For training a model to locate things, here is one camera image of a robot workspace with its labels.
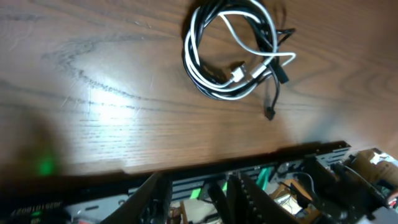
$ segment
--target power cord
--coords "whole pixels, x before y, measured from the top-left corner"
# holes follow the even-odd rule
[[[227,19],[227,15],[241,15],[252,27],[259,50],[245,45],[238,37]],[[252,69],[249,74],[245,64],[235,68],[229,80],[212,75],[203,68],[198,54],[198,47],[203,31],[213,19],[220,16],[237,43],[248,52],[264,57],[262,63]],[[264,80],[274,77],[276,93],[272,104],[267,107],[266,117],[272,120],[275,115],[275,104],[279,97],[280,83],[289,80],[283,66],[295,57],[294,52],[279,52],[295,29],[277,30],[267,9],[256,0],[209,0],[198,7],[191,18],[189,30],[184,40],[183,64],[188,76],[196,87],[207,97],[214,100],[240,100],[250,94]],[[279,57],[290,58],[280,64]]]

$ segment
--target wood grain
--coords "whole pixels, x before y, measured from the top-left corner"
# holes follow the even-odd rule
[[[181,35],[192,4],[2,0],[4,173],[34,175],[49,154],[63,174],[142,172],[312,141],[345,140],[398,156],[397,1],[266,1],[270,9],[285,6],[286,26],[297,29],[282,47],[298,57],[286,67],[290,83],[272,122],[262,113],[272,85],[240,101],[214,101],[188,78]],[[233,24],[255,46],[245,21]],[[224,70],[258,60],[219,19],[206,29],[200,54]]]

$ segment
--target wooden surface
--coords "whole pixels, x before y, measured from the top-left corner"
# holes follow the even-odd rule
[[[278,2],[266,1],[277,15],[285,4],[297,33],[282,50],[297,59],[270,122],[266,84],[214,101],[188,78],[181,32],[191,1],[0,1],[2,175],[34,175],[42,160],[64,174],[142,172],[312,141],[398,156],[398,1]],[[245,21],[233,24],[255,46]],[[220,19],[200,54],[222,68],[256,59]]]

